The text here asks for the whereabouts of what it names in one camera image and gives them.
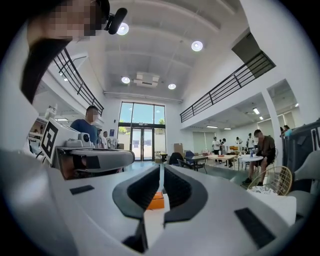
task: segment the cardboard box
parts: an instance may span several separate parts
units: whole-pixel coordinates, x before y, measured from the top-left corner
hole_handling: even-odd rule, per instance
[[[184,156],[184,147],[182,143],[174,143],[173,144],[173,152],[178,152],[181,156]]]
[[[165,208],[165,199],[164,199],[164,195],[162,194],[162,191],[159,191],[155,193],[147,210],[163,209],[163,208]]]

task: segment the white cloth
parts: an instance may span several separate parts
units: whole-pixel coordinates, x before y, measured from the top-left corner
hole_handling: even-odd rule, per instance
[[[28,55],[26,23],[16,34],[0,68],[0,148],[6,151],[23,149],[31,153],[28,134],[39,114],[20,90]]]
[[[101,143],[102,143],[104,149],[108,148],[107,139],[104,136],[101,136]]]
[[[212,149],[215,150],[220,150],[220,141],[216,140],[216,141],[212,141]]]
[[[248,137],[248,148],[254,148],[255,147],[255,139],[253,137]]]

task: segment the ceiling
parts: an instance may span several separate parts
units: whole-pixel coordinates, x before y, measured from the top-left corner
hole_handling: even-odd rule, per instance
[[[126,35],[109,35],[103,31],[100,41],[104,53],[99,52],[100,63],[93,67],[105,92],[182,98],[188,75],[197,59],[206,54],[227,23],[241,7],[239,0],[110,0],[110,12],[127,8],[124,22],[129,25]],[[79,54],[91,41],[71,44],[68,51]],[[194,41],[201,41],[203,49],[191,49]],[[133,82],[137,72],[159,76],[155,88],[137,86]],[[131,79],[129,84],[122,77]],[[169,90],[169,84],[176,89]]]
[[[272,102],[278,115],[295,108],[296,98],[286,80],[277,84],[269,90]],[[255,114],[253,109],[257,108],[260,114]],[[260,118],[269,119],[267,104],[261,93],[228,108],[205,121],[199,122],[193,127],[205,128],[206,126],[217,126],[223,128],[237,128],[252,123],[260,122]]]

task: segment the balcony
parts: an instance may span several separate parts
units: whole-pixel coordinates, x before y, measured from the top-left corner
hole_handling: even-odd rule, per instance
[[[275,66],[276,65],[264,52],[259,52],[247,63],[243,64],[226,79],[183,111],[180,114],[181,123],[240,90],[242,87],[273,69]]]
[[[102,116],[104,107],[88,88],[74,64],[74,61],[78,61],[79,59],[81,58],[72,60],[67,49],[64,49],[54,58],[53,61],[60,76],[64,78],[64,81],[69,82],[70,85],[75,89],[76,94],[81,96],[89,105],[96,106],[99,115]]]

